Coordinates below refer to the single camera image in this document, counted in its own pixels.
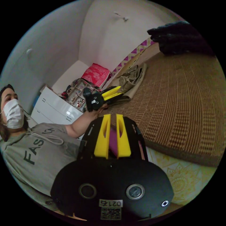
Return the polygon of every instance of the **red box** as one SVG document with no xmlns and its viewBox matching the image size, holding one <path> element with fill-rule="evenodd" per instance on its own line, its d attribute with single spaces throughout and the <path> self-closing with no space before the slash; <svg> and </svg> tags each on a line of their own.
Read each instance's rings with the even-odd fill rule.
<svg viewBox="0 0 226 226">
<path fill-rule="evenodd" d="M 92 64 L 92 66 L 85 71 L 82 78 L 92 82 L 95 86 L 101 89 L 106 83 L 110 73 L 111 72 L 108 69 L 103 68 L 98 64 Z"/>
</svg>

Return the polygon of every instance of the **white cabinet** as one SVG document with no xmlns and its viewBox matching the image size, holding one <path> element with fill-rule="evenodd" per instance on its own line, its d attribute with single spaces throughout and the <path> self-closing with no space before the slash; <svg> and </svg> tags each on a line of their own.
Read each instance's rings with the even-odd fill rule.
<svg viewBox="0 0 226 226">
<path fill-rule="evenodd" d="M 31 114 L 31 118 L 33 118 L 38 124 L 40 123 L 53 123 L 50 121 L 46 116 L 44 116 L 39 110 L 36 108 L 33 109 L 33 112 Z"/>
<path fill-rule="evenodd" d="M 69 125 L 82 114 L 82 112 L 61 99 L 48 87 L 45 87 L 35 104 L 31 118 L 38 124 L 45 122 Z"/>
</svg>

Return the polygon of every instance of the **number label 0215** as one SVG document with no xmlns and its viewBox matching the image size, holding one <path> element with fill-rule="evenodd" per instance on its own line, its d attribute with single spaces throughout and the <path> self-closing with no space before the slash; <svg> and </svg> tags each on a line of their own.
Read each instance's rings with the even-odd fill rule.
<svg viewBox="0 0 226 226">
<path fill-rule="evenodd" d="M 100 199 L 99 200 L 99 207 L 122 208 L 123 207 L 123 200 L 106 200 L 106 199 Z"/>
</svg>

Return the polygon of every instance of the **hand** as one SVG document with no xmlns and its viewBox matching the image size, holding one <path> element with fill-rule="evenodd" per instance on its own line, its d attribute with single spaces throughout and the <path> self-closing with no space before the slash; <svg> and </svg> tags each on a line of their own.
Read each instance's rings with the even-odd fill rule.
<svg viewBox="0 0 226 226">
<path fill-rule="evenodd" d="M 104 108 L 107 108 L 107 106 L 107 104 L 104 104 L 99 110 L 94 111 L 94 113 L 96 113 L 97 115 L 100 114 L 104 110 Z"/>
<path fill-rule="evenodd" d="M 104 110 L 104 108 L 107 108 L 107 104 L 104 104 L 101 108 L 99 108 L 97 111 L 91 111 L 91 112 L 88 112 L 87 109 L 86 109 L 86 112 L 91 115 L 92 117 L 98 117 L 98 115 Z"/>
</svg>

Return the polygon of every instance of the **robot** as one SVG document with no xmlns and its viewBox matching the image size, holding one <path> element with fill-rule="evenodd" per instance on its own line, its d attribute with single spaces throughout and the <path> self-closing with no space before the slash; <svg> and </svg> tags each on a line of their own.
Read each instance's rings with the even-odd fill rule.
<svg viewBox="0 0 226 226">
<path fill-rule="evenodd" d="M 84 90 L 87 110 L 112 103 L 121 93 L 114 87 L 98 94 Z M 109 155 L 111 115 L 90 123 L 77 161 L 57 175 L 51 196 L 61 212 L 87 221 L 129 222 L 162 214 L 174 193 L 165 172 L 148 161 L 144 138 L 136 123 L 116 115 L 117 156 Z"/>
</svg>

